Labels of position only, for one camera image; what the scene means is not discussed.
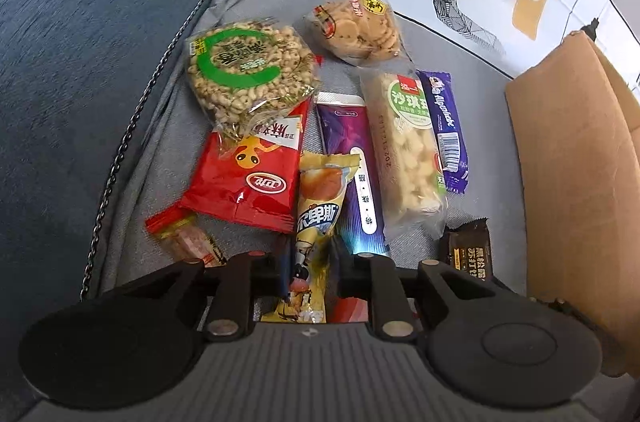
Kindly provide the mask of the round green puffed grain cake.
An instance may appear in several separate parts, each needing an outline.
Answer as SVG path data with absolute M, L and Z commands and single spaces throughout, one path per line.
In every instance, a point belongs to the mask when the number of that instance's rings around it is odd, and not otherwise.
M 214 130 L 238 144 L 316 93 L 318 62 L 290 25 L 253 19 L 208 28 L 184 43 L 186 78 Z

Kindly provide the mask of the red snack bag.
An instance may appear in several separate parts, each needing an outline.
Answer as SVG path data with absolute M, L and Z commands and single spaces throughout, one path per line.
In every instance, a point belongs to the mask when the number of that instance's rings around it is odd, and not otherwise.
M 258 127 L 224 153 L 210 133 L 179 205 L 215 219 L 291 234 L 297 176 L 311 101 Z

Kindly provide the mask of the small red clear candy pack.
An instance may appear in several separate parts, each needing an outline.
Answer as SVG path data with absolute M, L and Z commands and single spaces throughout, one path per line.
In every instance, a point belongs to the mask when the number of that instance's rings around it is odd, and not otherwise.
M 181 205 L 170 205 L 144 222 L 146 231 L 176 260 L 198 259 L 206 267 L 227 263 L 217 242 L 198 223 L 198 217 Z

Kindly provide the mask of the small biscuit bag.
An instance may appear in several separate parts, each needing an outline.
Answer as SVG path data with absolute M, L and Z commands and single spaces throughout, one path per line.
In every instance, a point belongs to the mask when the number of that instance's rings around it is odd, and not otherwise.
M 400 29 L 385 0 L 326 1 L 307 19 L 321 45 L 348 64 L 378 64 L 402 52 Z

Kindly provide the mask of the dark brown chocolate pack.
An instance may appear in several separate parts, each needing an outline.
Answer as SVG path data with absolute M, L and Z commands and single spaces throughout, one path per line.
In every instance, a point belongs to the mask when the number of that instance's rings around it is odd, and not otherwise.
M 491 281 L 494 270 L 487 220 L 472 220 L 458 227 L 446 226 L 438 242 L 438 258 L 457 271 Z

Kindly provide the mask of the cardboard box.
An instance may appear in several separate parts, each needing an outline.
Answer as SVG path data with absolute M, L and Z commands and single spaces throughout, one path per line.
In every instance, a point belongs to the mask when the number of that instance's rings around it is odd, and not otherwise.
M 506 86 L 520 159 L 527 291 L 562 299 L 639 374 L 639 103 L 582 31 Z

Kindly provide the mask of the sachima pastry pack green label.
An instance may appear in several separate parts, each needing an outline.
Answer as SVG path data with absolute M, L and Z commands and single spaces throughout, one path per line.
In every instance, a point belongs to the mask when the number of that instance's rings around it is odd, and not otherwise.
M 418 225 L 440 236 L 447 190 L 420 80 L 362 69 L 359 81 L 378 168 L 385 237 L 393 240 Z

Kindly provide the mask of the blue purple chocolate bar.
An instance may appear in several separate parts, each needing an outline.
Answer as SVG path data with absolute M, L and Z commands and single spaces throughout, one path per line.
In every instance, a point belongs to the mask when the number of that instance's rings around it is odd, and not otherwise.
M 451 76 L 418 70 L 439 150 L 446 190 L 463 195 L 469 184 L 469 157 L 462 134 Z

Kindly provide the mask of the yellow cartoon snack pack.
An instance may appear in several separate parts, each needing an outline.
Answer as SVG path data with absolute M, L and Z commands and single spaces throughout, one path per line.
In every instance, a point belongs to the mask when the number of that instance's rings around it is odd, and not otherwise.
M 348 169 L 323 153 L 299 161 L 297 220 L 288 292 L 265 322 L 323 324 L 326 321 L 328 243 L 342 212 Z

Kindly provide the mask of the purple wafer bar pack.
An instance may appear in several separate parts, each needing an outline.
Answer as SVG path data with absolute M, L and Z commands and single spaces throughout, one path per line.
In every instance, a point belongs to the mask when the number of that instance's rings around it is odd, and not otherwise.
M 363 98 L 321 92 L 316 114 L 324 152 L 348 169 L 337 234 L 352 254 L 386 255 L 384 219 L 367 106 Z

